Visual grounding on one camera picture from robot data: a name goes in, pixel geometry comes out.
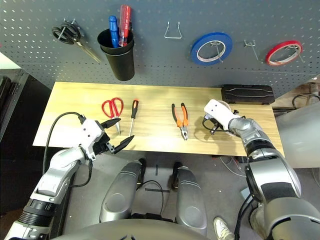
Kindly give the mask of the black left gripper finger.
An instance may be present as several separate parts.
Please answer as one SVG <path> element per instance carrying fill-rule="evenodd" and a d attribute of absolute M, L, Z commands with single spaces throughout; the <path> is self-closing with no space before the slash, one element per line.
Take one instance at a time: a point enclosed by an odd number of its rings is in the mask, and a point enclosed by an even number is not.
<path fill-rule="evenodd" d="M 116 153 L 120 152 L 121 150 L 123 150 L 133 140 L 134 137 L 135 136 L 132 135 L 132 136 L 129 136 L 126 139 L 122 140 L 118 146 L 114 147 L 113 153 L 116 154 Z"/>
<path fill-rule="evenodd" d="M 116 117 L 116 118 L 112 118 L 112 119 L 109 119 L 109 120 L 106 120 L 102 123 L 100 123 L 100 125 L 104 128 L 104 129 L 108 129 L 114 125 L 116 125 L 121 119 Z"/>

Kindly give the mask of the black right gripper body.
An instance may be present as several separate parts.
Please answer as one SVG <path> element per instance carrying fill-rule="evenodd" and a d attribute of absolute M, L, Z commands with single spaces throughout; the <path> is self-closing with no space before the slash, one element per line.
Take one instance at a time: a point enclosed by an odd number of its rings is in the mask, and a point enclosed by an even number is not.
<path fill-rule="evenodd" d="M 211 135 L 214 135 L 218 132 L 224 132 L 223 126 L 208 114 L 204 115 L 202 120 L 202 126 L 206 130 L 208 130 Z"/>

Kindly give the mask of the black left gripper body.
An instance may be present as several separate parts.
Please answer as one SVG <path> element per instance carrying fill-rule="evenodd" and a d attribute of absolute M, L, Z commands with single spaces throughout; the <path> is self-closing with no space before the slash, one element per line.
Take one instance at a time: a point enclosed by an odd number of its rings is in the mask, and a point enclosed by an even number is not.
<path fill-rule="evenodd" d="M 110 138 L 109 136 L 104 133 L 102 135 L 102 137 L 93 144 L 93 152 L 95 155 L 99 155 L 99 154 L 102 154 L 104 152 L 110 152 L 112 154 L 115 154 L 116 153 L 116 150 L 115 150 L 115 147 L 110 144 Z"/>

